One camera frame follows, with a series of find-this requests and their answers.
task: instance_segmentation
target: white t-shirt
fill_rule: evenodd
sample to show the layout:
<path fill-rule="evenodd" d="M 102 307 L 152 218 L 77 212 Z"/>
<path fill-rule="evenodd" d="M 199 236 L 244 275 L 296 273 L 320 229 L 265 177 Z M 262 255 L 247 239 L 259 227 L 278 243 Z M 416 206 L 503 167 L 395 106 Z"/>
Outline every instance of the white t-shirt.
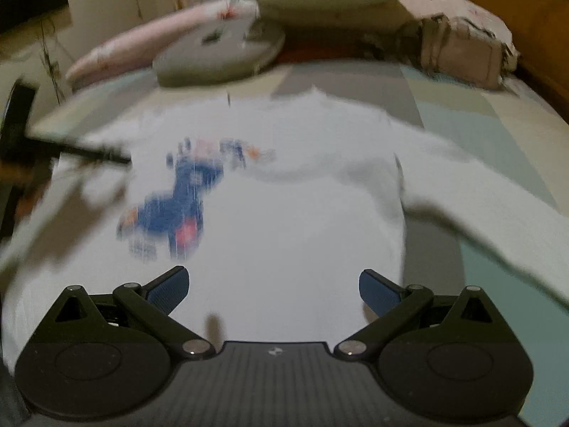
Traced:
<path fill-rule="evenodd" d="M 218 97 L 149 111 L 89 141 L 123 143 L 133 168 L 75 178 L 21 255 L 3 307 L 10 368 L 67 285 L 110 293 L 175 265 L 188 269 L 191 285 L 171 316 L 213 343 L 333 348 L 368 324 L 362 270 L 400 283 L 403 206 L 449 217 L 569 296 L 567 253 L 534 231 L 541 224 L 566 241 L 566 218 L 453 144 L 377 108 L 316 90 L 230 105 Z M 69 164 L 61 161 L 50 193 Z M 542 251 L 528 254 L 528 242 Z"/>

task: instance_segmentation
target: wooden furniture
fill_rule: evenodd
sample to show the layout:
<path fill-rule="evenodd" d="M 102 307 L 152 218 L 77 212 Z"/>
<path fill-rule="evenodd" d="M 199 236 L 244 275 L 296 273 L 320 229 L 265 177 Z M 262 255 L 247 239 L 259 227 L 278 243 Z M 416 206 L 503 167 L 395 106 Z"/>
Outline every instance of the wooden furniture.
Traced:
<path fill-rule="evenodd" d="M 470 0 L 503 19 L 522 80 L 569 122 L 569 0 Z"/>

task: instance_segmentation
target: blue cartoon print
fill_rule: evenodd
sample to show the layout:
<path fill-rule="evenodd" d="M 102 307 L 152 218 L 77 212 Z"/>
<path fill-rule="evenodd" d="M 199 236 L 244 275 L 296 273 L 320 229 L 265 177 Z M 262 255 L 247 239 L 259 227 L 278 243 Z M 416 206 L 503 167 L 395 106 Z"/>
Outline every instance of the blue cartoon print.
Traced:
<path fill-rule="evenodd" d="M 143 259 L 156 258 L 156 242 L 168 239 L 172 258 L 187 258 L 197 248 L 204 229 L 203 197 L 224 174 L 224 164 L 245 168 L 246 157 L 258 161 L 263 154 L 241 141 L 225 140 L 215 145 L 186 138 L 177 156 L 166 156 L 166 167 L 175 172 L 170 194 L 153 194 L 127 211 L 118 223 L 119 239 L 129 238 L 130 251 Z"/>

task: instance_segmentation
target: controller logo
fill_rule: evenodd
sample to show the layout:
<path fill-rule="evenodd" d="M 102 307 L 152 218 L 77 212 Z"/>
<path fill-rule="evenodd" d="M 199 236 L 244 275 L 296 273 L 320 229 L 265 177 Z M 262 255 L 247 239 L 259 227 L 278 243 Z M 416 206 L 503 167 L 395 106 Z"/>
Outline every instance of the controller logo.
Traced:
<path fill-rule="evenodd" d="M 272 347 L 267 353 L 275 358 L 281 356 L 285 351 L 279 347 Z"/>

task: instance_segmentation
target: pink pillow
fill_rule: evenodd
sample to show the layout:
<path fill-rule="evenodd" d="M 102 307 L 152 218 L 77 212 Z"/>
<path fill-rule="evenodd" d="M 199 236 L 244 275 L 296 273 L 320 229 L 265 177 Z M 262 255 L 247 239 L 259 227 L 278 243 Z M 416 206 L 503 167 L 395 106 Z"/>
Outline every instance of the pink pillow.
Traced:
<path fill-rule="evenodd" d="M 75 62 L 65 79 L 75 89 L 152 65 L 164 48 L 197 25 L 215 19 L 254 16 L 254 0 L 214 0 L 135 27 L 94 48 Z"/>

